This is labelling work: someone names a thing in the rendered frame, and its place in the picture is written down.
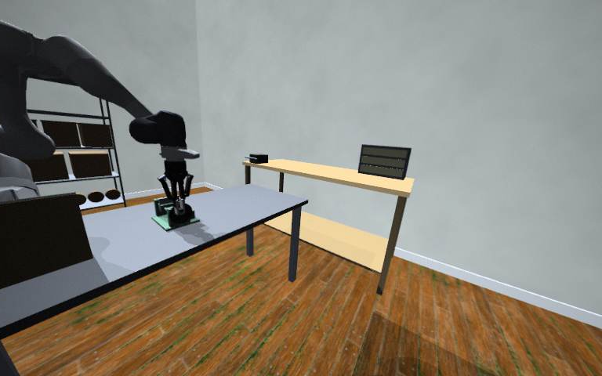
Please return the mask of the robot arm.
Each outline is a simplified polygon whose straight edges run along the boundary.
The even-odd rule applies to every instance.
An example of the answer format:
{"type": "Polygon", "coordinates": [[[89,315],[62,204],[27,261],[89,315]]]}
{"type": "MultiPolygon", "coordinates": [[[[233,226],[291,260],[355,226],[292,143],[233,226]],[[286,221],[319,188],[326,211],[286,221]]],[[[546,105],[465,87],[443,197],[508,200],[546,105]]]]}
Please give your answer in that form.
{"type": "Polygon", "coordinates": [[[0,201],[40,197],[31,169],[18,159],[47,159],[56,150],[28,117],[27,79],[33,74],[70,78],[90,95],[124,108],[135,118],[131,137],[160,144],[159,154],[168,161],[200,157],[187,149],[182,116],[166,110],[154,114],[78,42],[63,35],[38,38],[0,20],[0,201]]]}

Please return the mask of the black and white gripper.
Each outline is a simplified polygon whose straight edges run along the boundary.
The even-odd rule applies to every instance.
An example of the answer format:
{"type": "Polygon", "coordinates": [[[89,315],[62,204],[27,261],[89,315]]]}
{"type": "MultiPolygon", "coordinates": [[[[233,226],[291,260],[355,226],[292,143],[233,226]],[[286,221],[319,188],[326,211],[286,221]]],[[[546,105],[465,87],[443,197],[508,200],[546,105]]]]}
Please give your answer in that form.
{"type": "Polygon", "coordinates": [[[191,181],[193,179],[193,175],[188,174],[186,161],[167,161],[164,160],[165,163],[165,173],[162,177],[158,177],[158,180],[161,182],[163,189],[165,191],[166,197],[169,200],[173,201],[173,206],[175,209],[175,214],[179,215],[179,202],[177,200],[177,188],[176,185],[178,183],[179,192],[180,192],[180,208],[183,209],[183,214],[185,213],[185,199],[190,195],[190,186],[191,181]],[[187,177],[185,190],[184,190],[184,179],[187,177]],[[171,183],[172,194],[170,193],[168,184],[166,182],[166,178],[171,183]],[[184,193],[185,191],[185,193],[184,193]]]}

